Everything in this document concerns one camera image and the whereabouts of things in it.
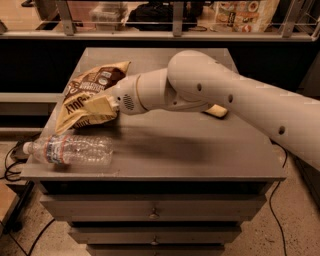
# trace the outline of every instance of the drawer handle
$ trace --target drawer handle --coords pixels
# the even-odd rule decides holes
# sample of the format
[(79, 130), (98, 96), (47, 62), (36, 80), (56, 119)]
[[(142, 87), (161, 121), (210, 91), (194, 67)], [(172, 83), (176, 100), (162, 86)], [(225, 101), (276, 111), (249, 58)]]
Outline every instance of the drawer handle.
[(159, 244), (159, 242), (157, 241), (157, 237), (155, 236), (153, 238), (153, 241), (151, 242), (151, 245), (158, 245), (158, 244)]
[(159, 218), (160, 218), (160, 215), (157, 214), (157, 209), (153, 208), (152, 209), (152, 213), (149, 215), (149, 219), (156, 220), (156, 219), (159, 219)]

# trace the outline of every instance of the bottle cap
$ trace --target bottle cap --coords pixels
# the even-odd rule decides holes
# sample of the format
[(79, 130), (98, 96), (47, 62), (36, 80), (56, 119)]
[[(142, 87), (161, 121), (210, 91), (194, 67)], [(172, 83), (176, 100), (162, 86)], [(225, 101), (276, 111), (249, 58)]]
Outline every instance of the bottle cap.
[(31, 146), (32, 142), (26, 142), (23, 144), (23, 148), (22, 148), (22, 151), (23, 153), (25, 154), (30, 154), (30, 151), (29, 151), (29, 146)]

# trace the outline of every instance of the bottle label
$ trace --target bottle label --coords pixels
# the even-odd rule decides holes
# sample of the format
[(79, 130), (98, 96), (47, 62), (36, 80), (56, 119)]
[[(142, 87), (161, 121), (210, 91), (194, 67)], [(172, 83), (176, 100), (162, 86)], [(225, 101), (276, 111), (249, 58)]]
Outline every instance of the bottle label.
[(44, 148), (46, 159), (49, 163), (64, 164), (63, 151), (64, 144), (70, 135), (51, 136), (48, 139), (47, 146)]

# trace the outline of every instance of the drawer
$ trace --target drawer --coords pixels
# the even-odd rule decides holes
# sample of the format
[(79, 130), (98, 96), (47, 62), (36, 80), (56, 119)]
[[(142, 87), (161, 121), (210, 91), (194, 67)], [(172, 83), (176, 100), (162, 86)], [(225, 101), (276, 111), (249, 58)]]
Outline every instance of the drawer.
[(207, 222), (188, 223), (136, 222), (135, 225), (110, 224), (110, 227), (71, 228), (70, 236), (79, 244), (225, 244), (241, 232), (240, 227), (221, 227)]
[(41, 203), (60, 221), (245, 221), (264, 195), (44, 195)]
[(88, 245), (92, 256), (220, 256), (223, 246)]

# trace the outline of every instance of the chip bag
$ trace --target chip bag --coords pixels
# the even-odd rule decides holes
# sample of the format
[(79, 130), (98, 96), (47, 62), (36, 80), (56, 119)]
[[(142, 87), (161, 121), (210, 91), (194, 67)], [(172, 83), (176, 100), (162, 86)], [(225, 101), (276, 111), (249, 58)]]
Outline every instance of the chip bag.
[(72, 79), (57, 118), (55, 132), (102, 124), (117, 117), (113, 97), (105, 90), (123, 79), (130, 61), (107, 64), (90, 69)]

